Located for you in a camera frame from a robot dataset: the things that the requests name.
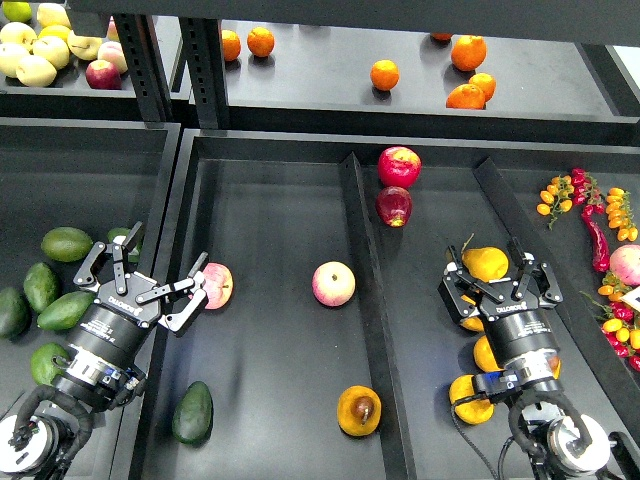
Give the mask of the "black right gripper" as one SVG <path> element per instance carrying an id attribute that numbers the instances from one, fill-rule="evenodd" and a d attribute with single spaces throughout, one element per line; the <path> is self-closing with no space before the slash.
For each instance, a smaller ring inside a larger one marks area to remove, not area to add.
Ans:
<path id="1" fill-rule="evenodd" d="M 467 318 L 480 318 L 481 314 L 485 335 L 501 368 L 531 352 L 547 357 L 559 352 L 546 311 L 564 300 L 548 262 L 538 261 L 516 237 L 510 238 L 507 247 L 517 275 L 514 281 L 507 278 L 489 284 L 497 292 L 496 299 L 484 293 L 477 308 L 480 293 L 454 246 L 446 249 L 446 265 L 438 286 L 454 324 L 460 326 Z M 472 298 L 476 305 L 462 300 L 462 295 Z"/>

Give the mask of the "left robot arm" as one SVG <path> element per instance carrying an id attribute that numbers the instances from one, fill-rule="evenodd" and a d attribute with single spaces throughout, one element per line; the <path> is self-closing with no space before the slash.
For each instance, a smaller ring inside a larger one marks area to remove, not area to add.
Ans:
<path id="1" fill-rule="evenodd" d="M 144 392 L 147 375 L 135 359 L 152 329 L 179 333 L 207 304 L 207 253 L 184 279 L 162 285 L 128 262 L 142 233 L 136 223 L 119 241 L 95 243 L 78 269 L 74 283 L 92 294 L 92 303 L 71 329 L 68 357 L 52 360 L 59 373 L 2 419 L 2 474 L 64 478 L 97 418 Z"/>

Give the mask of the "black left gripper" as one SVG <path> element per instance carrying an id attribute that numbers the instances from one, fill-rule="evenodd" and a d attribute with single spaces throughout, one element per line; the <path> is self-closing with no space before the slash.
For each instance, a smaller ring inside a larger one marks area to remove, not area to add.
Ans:
<path id="1" fill-rule="evenodd" d="M 152 327 L 160 325 L 181 336 L 208 303 L 203 273 L 207 252 L 200 254 L 184 279 L 174 283 L 154 286 L 138 273 L 127 281 L 128 255 L 143 236 L 144 224 L 139 221 L 121 244 L 96 241 L 74 278 L 76 286 L 98 294 L 67 341 L 73 350 L 89 352 L 119 369 L 133 365 Z M 98 274 L 108 261 L 113 281 L 101 286 Z"/>

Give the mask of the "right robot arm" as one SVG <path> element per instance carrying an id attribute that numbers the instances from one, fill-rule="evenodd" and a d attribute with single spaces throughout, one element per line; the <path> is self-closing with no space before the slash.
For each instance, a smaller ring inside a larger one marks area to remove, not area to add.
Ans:
<path id="1" fill-rule="evenodd" d="M 517 239 L 509 249 L 518 271 L 515 278 L 485 282 L 464 265 L 453 246 L 438 291 L 452 320 L 462 324 L 477 317 L 499 367 L 470 377 L 470 390 L 452 401 L 450 414 L 462 422 L 461 410 L 483 410 L 503 403 L 511 432 L 503 450 L 516 444 L 528 456 L 537 479 L 612 479 L 611 460 L 620 478 L 639 476 L 639 455 L 621 432 L 606 432 L 580 413 L 554 377 L 552 362 L 559 346 L 547 311 L 563 296 L 551 265 L 522 250 Z"/>

